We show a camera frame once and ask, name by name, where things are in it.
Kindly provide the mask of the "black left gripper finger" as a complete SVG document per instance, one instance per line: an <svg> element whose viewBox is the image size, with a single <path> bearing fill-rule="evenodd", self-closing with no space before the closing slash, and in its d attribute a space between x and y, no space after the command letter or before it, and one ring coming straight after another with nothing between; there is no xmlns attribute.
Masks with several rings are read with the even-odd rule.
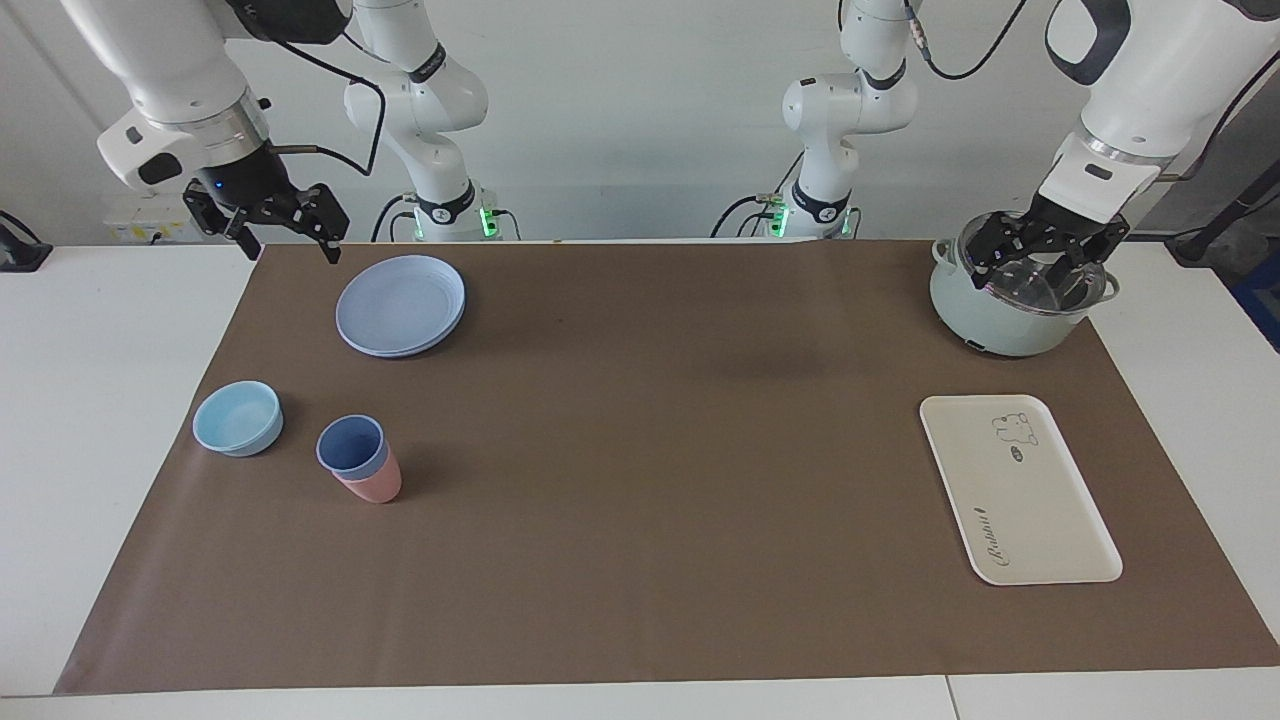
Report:
<svg viewBox="0 0 1280 720"><path fill-rule="evenodd" d="M1075 265L1062 254L1053 263L1053 305L1056 307L1083 307L1097 282L1097 264Z"/></svg>
<svg viewBox="0 0 1280 720"><path fill-rule="evenodd" d="M989 283L991 272L1002 258L1002 218L987 217L966 242L970 279L975 290Z"/></svg>

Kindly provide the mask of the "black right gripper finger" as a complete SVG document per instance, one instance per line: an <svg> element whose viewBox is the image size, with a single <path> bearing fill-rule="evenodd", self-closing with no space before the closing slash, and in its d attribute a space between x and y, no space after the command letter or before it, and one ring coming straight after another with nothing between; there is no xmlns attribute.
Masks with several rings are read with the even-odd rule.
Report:
<svg viewBox="0 0 1280 720"><path fill-rule="evenodd" d="M237 208L227 220L225 237L234 242L248 260L256 263L262 251L262 245L252 232L248 219L248 210L246 208Z"/></svg>
<svg viewBox="0 0 1280 720"><path fill-rule="evenodd" d="M326 184L314 184L305 192L305 229L316 241L326 261L340 260L340 243L349 228L349 218Z"/></svg>

